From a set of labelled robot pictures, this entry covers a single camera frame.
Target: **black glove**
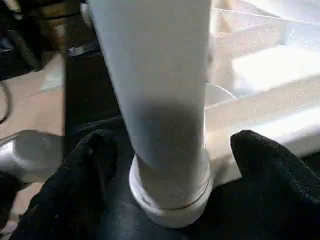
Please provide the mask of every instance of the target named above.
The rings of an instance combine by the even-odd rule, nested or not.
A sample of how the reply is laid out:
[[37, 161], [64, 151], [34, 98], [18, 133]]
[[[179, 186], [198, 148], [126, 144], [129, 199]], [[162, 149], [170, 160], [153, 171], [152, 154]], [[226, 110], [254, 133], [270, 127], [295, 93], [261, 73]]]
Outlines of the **black glove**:
[[262, 224], [281, 239], [320, 239], [319, 176], [284, 146], [252, 131], [233, 135], [231, 147]]
[[95, 239], [117, 157], [109, 131], [86, 136], [32, 199], [10, 239]]

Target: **silver metal object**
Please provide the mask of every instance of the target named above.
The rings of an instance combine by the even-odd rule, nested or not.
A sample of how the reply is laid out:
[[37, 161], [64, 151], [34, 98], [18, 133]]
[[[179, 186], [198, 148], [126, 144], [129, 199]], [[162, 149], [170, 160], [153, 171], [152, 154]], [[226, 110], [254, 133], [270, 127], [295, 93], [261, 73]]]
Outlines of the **silver metal object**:
[[62, 137], [25, 130], [0, 140], [0, 171], [24, 183], [45, 182], [63, 160]]

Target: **black cable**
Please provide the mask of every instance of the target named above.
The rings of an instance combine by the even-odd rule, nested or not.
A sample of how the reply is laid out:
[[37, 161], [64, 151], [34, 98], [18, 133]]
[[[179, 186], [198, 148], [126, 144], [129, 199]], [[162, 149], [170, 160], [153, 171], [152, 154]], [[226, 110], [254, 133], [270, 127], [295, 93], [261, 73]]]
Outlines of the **black cable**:
[[12, 113], [13, 102], [12, 102], [11, 92], [10, 92], [8, 86], [4, 82], [0, 82], [0, 86], [3, 90], [5, 98], [6, 98], [6, 112], [5, 112], [4, 116], [0, 119], [0, 125], [1, 125], [10, 117], [10, 115]]

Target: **white foam block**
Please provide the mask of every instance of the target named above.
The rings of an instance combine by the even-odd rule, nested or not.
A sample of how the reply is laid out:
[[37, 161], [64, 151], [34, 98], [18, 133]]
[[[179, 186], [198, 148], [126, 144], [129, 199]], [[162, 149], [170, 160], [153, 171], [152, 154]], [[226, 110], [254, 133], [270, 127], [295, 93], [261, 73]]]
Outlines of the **white foam block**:
[[320, 75], [320, 52], [277, 45], [235, 58], [234, 90], [254, 95]]

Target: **white tube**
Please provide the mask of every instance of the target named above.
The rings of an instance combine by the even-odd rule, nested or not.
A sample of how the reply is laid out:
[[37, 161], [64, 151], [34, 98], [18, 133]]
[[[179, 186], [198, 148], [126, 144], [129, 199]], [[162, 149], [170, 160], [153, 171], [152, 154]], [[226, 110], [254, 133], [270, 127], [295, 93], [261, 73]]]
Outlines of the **white tube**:
[[203, 153], [211, 1], [89, 5], [137, 156], [130, 172], [133, 195], [158, 224], [189, 225], [212, 189]]

